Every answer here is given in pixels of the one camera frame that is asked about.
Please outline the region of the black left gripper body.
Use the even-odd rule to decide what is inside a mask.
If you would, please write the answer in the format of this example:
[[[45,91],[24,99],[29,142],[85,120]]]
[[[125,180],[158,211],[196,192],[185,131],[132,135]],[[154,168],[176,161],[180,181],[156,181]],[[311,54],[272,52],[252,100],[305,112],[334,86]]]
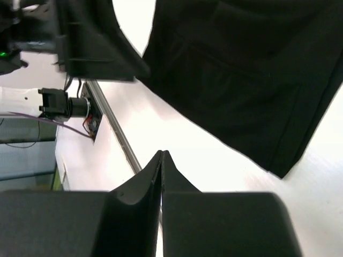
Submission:
[[[67,1],[1,1],[1,75],[28,67],[21,52],[55,54],[66,72],[62,26]]]

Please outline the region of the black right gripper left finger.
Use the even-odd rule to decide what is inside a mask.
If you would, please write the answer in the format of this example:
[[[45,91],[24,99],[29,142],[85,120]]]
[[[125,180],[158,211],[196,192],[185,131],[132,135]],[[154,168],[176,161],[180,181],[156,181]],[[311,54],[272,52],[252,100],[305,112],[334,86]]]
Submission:
[[[110,192],[2,192],[1,256],[155,256],[161,158]]]

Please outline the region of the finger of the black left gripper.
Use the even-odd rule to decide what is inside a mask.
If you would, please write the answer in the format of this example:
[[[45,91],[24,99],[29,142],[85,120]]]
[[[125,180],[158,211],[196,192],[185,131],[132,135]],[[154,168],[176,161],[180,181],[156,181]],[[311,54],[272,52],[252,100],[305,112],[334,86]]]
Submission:
[[[133,81],[150,74],[112,1],[56,1],[56,54],[60,71],[74,78]]]

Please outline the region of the black skirt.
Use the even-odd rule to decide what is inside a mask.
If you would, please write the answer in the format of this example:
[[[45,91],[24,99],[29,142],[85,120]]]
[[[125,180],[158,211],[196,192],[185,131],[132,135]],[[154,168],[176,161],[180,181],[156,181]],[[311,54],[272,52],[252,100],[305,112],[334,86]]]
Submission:
[[[283,178],[342,84],[342,1],[157,1],[142,82]]]

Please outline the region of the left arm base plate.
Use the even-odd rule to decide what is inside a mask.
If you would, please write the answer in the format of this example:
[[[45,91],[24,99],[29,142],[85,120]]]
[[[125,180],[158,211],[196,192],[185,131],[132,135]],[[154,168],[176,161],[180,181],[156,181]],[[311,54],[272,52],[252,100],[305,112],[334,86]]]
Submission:
[[[83,128],[92,141],[95,142],[102,119],[102,111],[95,99],[93,88],[88,82],[83,83],[80,97],[87,99],[90,104],[88,115],[83,121]]]

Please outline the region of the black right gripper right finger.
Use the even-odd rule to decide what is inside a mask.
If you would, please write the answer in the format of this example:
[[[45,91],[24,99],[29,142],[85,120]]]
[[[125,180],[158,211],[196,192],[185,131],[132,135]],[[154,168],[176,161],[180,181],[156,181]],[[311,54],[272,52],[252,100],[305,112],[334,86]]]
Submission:
[[[301,256],[289,213],[272,192],[210,192],[193,186],[163,153],[163,254]]]

